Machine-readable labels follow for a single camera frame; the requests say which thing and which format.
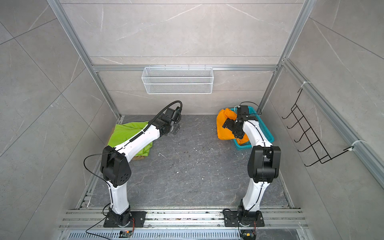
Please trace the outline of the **orange shorts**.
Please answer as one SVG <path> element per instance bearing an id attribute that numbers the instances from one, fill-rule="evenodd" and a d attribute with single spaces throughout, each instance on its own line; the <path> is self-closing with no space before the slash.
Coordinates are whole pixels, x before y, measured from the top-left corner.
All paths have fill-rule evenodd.
<path id="1" fill-rule="evenodd" d="M 249 141 L 247 135 L 245 135 L 242 139 L 235 138 L 234 134 L 231 130 L 227 128 L 223 128 L 223 125 L 227 119 L 236 120 L 237 114 L 226 108 L 219 111 L 217 116 L 217 135 L 220 140 L 236 140 L 239 145 L 243 145 Z"/>

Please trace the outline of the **lime green shorts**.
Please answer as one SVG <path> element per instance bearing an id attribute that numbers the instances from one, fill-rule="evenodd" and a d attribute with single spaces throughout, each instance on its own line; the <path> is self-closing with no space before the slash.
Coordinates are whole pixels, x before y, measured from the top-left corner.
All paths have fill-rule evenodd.
<path id="1" fill-rule="evenodd" d="M 122 125 L 116 125 L 114 131 L 109 139 L 108 146 L 116 147 L 119 144 L 127 141 L 135 134 L 139 133 L 144 127 L 148 125 L 148 122 L 131 122 Z M 142 150 L 140 150 L 135 156 L 149 156 L 150 149 L 153 143 L 149 143 Z"/>

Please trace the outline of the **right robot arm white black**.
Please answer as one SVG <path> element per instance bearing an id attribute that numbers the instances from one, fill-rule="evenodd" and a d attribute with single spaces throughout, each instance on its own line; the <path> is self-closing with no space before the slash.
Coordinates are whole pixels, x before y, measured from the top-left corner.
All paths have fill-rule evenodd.
<path id="1" fill-rule="evenodd" d="M 255 225 L 263 227 L 264 221 L 260 204 L 268 186 L 279 175 L 281 149 L 270 143 L 260 124 L 256 120 L 231 120 L 223 124 L 234 136 L 247 135 L 252 146 L 252 152 L 247 165 L 250 182 L 244 198 L 237 210 L 238 225 L 248 227 Z"/>

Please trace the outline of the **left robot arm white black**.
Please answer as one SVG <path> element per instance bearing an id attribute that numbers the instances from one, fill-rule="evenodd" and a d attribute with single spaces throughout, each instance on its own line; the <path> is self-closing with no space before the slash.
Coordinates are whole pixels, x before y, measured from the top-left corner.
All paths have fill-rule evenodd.
<path id="1" fill-rule="evenodd" d="M 118 227 L 126 227 L 133 222 L 127 195 L 127 182 L 132 175 L 129 162 L 151 142 L 163 135 L 176 134 L 180 125 L 171 121 L 146 125 L 129 140 L 116 147 L 103 149 L 101 173 L 109 188 L 110 206 L 107 222 Z"/>

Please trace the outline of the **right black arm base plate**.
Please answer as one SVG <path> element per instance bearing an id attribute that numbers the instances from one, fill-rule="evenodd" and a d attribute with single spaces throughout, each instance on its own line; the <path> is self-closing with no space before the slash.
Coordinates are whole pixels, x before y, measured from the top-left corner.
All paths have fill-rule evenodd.
<path id="1" fill-rule="evenodd" d="M 222 211 L 226 227 L 264 227 L 264 217 L 261 211 L 232 211 L 224 209 Z"/>

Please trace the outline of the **teal plastic basket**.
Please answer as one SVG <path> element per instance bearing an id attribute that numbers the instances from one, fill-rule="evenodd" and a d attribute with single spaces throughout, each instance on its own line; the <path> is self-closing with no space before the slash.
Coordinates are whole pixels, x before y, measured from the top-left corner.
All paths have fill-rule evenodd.
<path id="1" fill-rule="evenodd" d="M 265 125 L 265 123 L 263 122 L 263 120 L 261 119 L 261 117 L 259 115 L 257 115 L 257 111 L 253 107 L 248 106 L 248 108 L 249 108 L 249 114 L 257 118 L 257 120 L 259 122 L 260 129 L 263 132 L 264 140 L 267 140 L 270 143 L 273 143 L 275 139 L 274 139 L 273 135 L 271 134 L 271 132 L 269 131 L 269 129 L 267 128 L 267 126 Z M 245 142 L 241 145 L 237 142 L 236 139 L 234 139 L 233 142 L 234 142 L 234 145 L 238 151 L 247 150 L 247 149 L 252 148 L 250 141 Z"/>

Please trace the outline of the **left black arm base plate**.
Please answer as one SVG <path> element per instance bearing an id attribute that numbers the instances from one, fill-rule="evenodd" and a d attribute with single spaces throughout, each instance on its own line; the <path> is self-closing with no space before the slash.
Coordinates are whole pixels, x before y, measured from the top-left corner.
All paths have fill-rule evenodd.
<path id="1" fill-rule="evenodd" d="M 117 215 L 113 211 L 109 211 L 104 221 L 104 228 L 129 228 L 129 227 L 138 227 L 142 228 L 145 223 L 147 212 L 138 211 L 138 212 L 124 212 L 121 215 Z"/>

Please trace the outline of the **khaki tan shorts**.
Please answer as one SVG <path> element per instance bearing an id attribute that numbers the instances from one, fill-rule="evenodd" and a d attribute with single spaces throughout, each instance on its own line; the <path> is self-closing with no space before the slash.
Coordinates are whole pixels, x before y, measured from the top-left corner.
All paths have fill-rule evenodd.
<path id="1" fill-rule="evenodd" d="M 132 158 L 133 161 L 138 161 L 138 160 L 144 160 L 147 156 L 134 156 Z"/>

